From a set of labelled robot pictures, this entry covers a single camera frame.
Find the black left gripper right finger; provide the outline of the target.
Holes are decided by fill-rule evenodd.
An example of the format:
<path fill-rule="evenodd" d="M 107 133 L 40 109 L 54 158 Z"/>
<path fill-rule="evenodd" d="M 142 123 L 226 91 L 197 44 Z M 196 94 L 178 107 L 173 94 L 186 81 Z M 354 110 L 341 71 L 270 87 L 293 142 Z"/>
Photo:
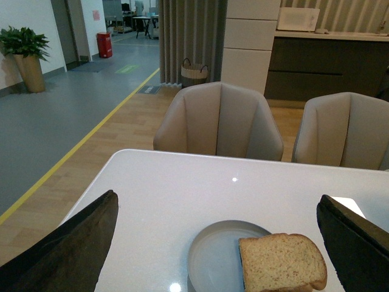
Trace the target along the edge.
<path fill-rule="evenodd" d="M 388 232 L 328 195 L 317 205 L 325 248 L 345 291 L 388 291 Z"/>

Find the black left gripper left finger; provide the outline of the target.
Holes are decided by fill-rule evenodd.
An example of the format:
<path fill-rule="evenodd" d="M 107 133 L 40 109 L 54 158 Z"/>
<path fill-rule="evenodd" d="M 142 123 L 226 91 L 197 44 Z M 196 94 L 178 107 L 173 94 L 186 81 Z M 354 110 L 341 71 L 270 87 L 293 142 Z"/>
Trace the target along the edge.
<path fill-rule="evenodd" d="M 94 291 L 111 246 L 119 199 L 109 190 L 1 266 L 1 291 Z"/>

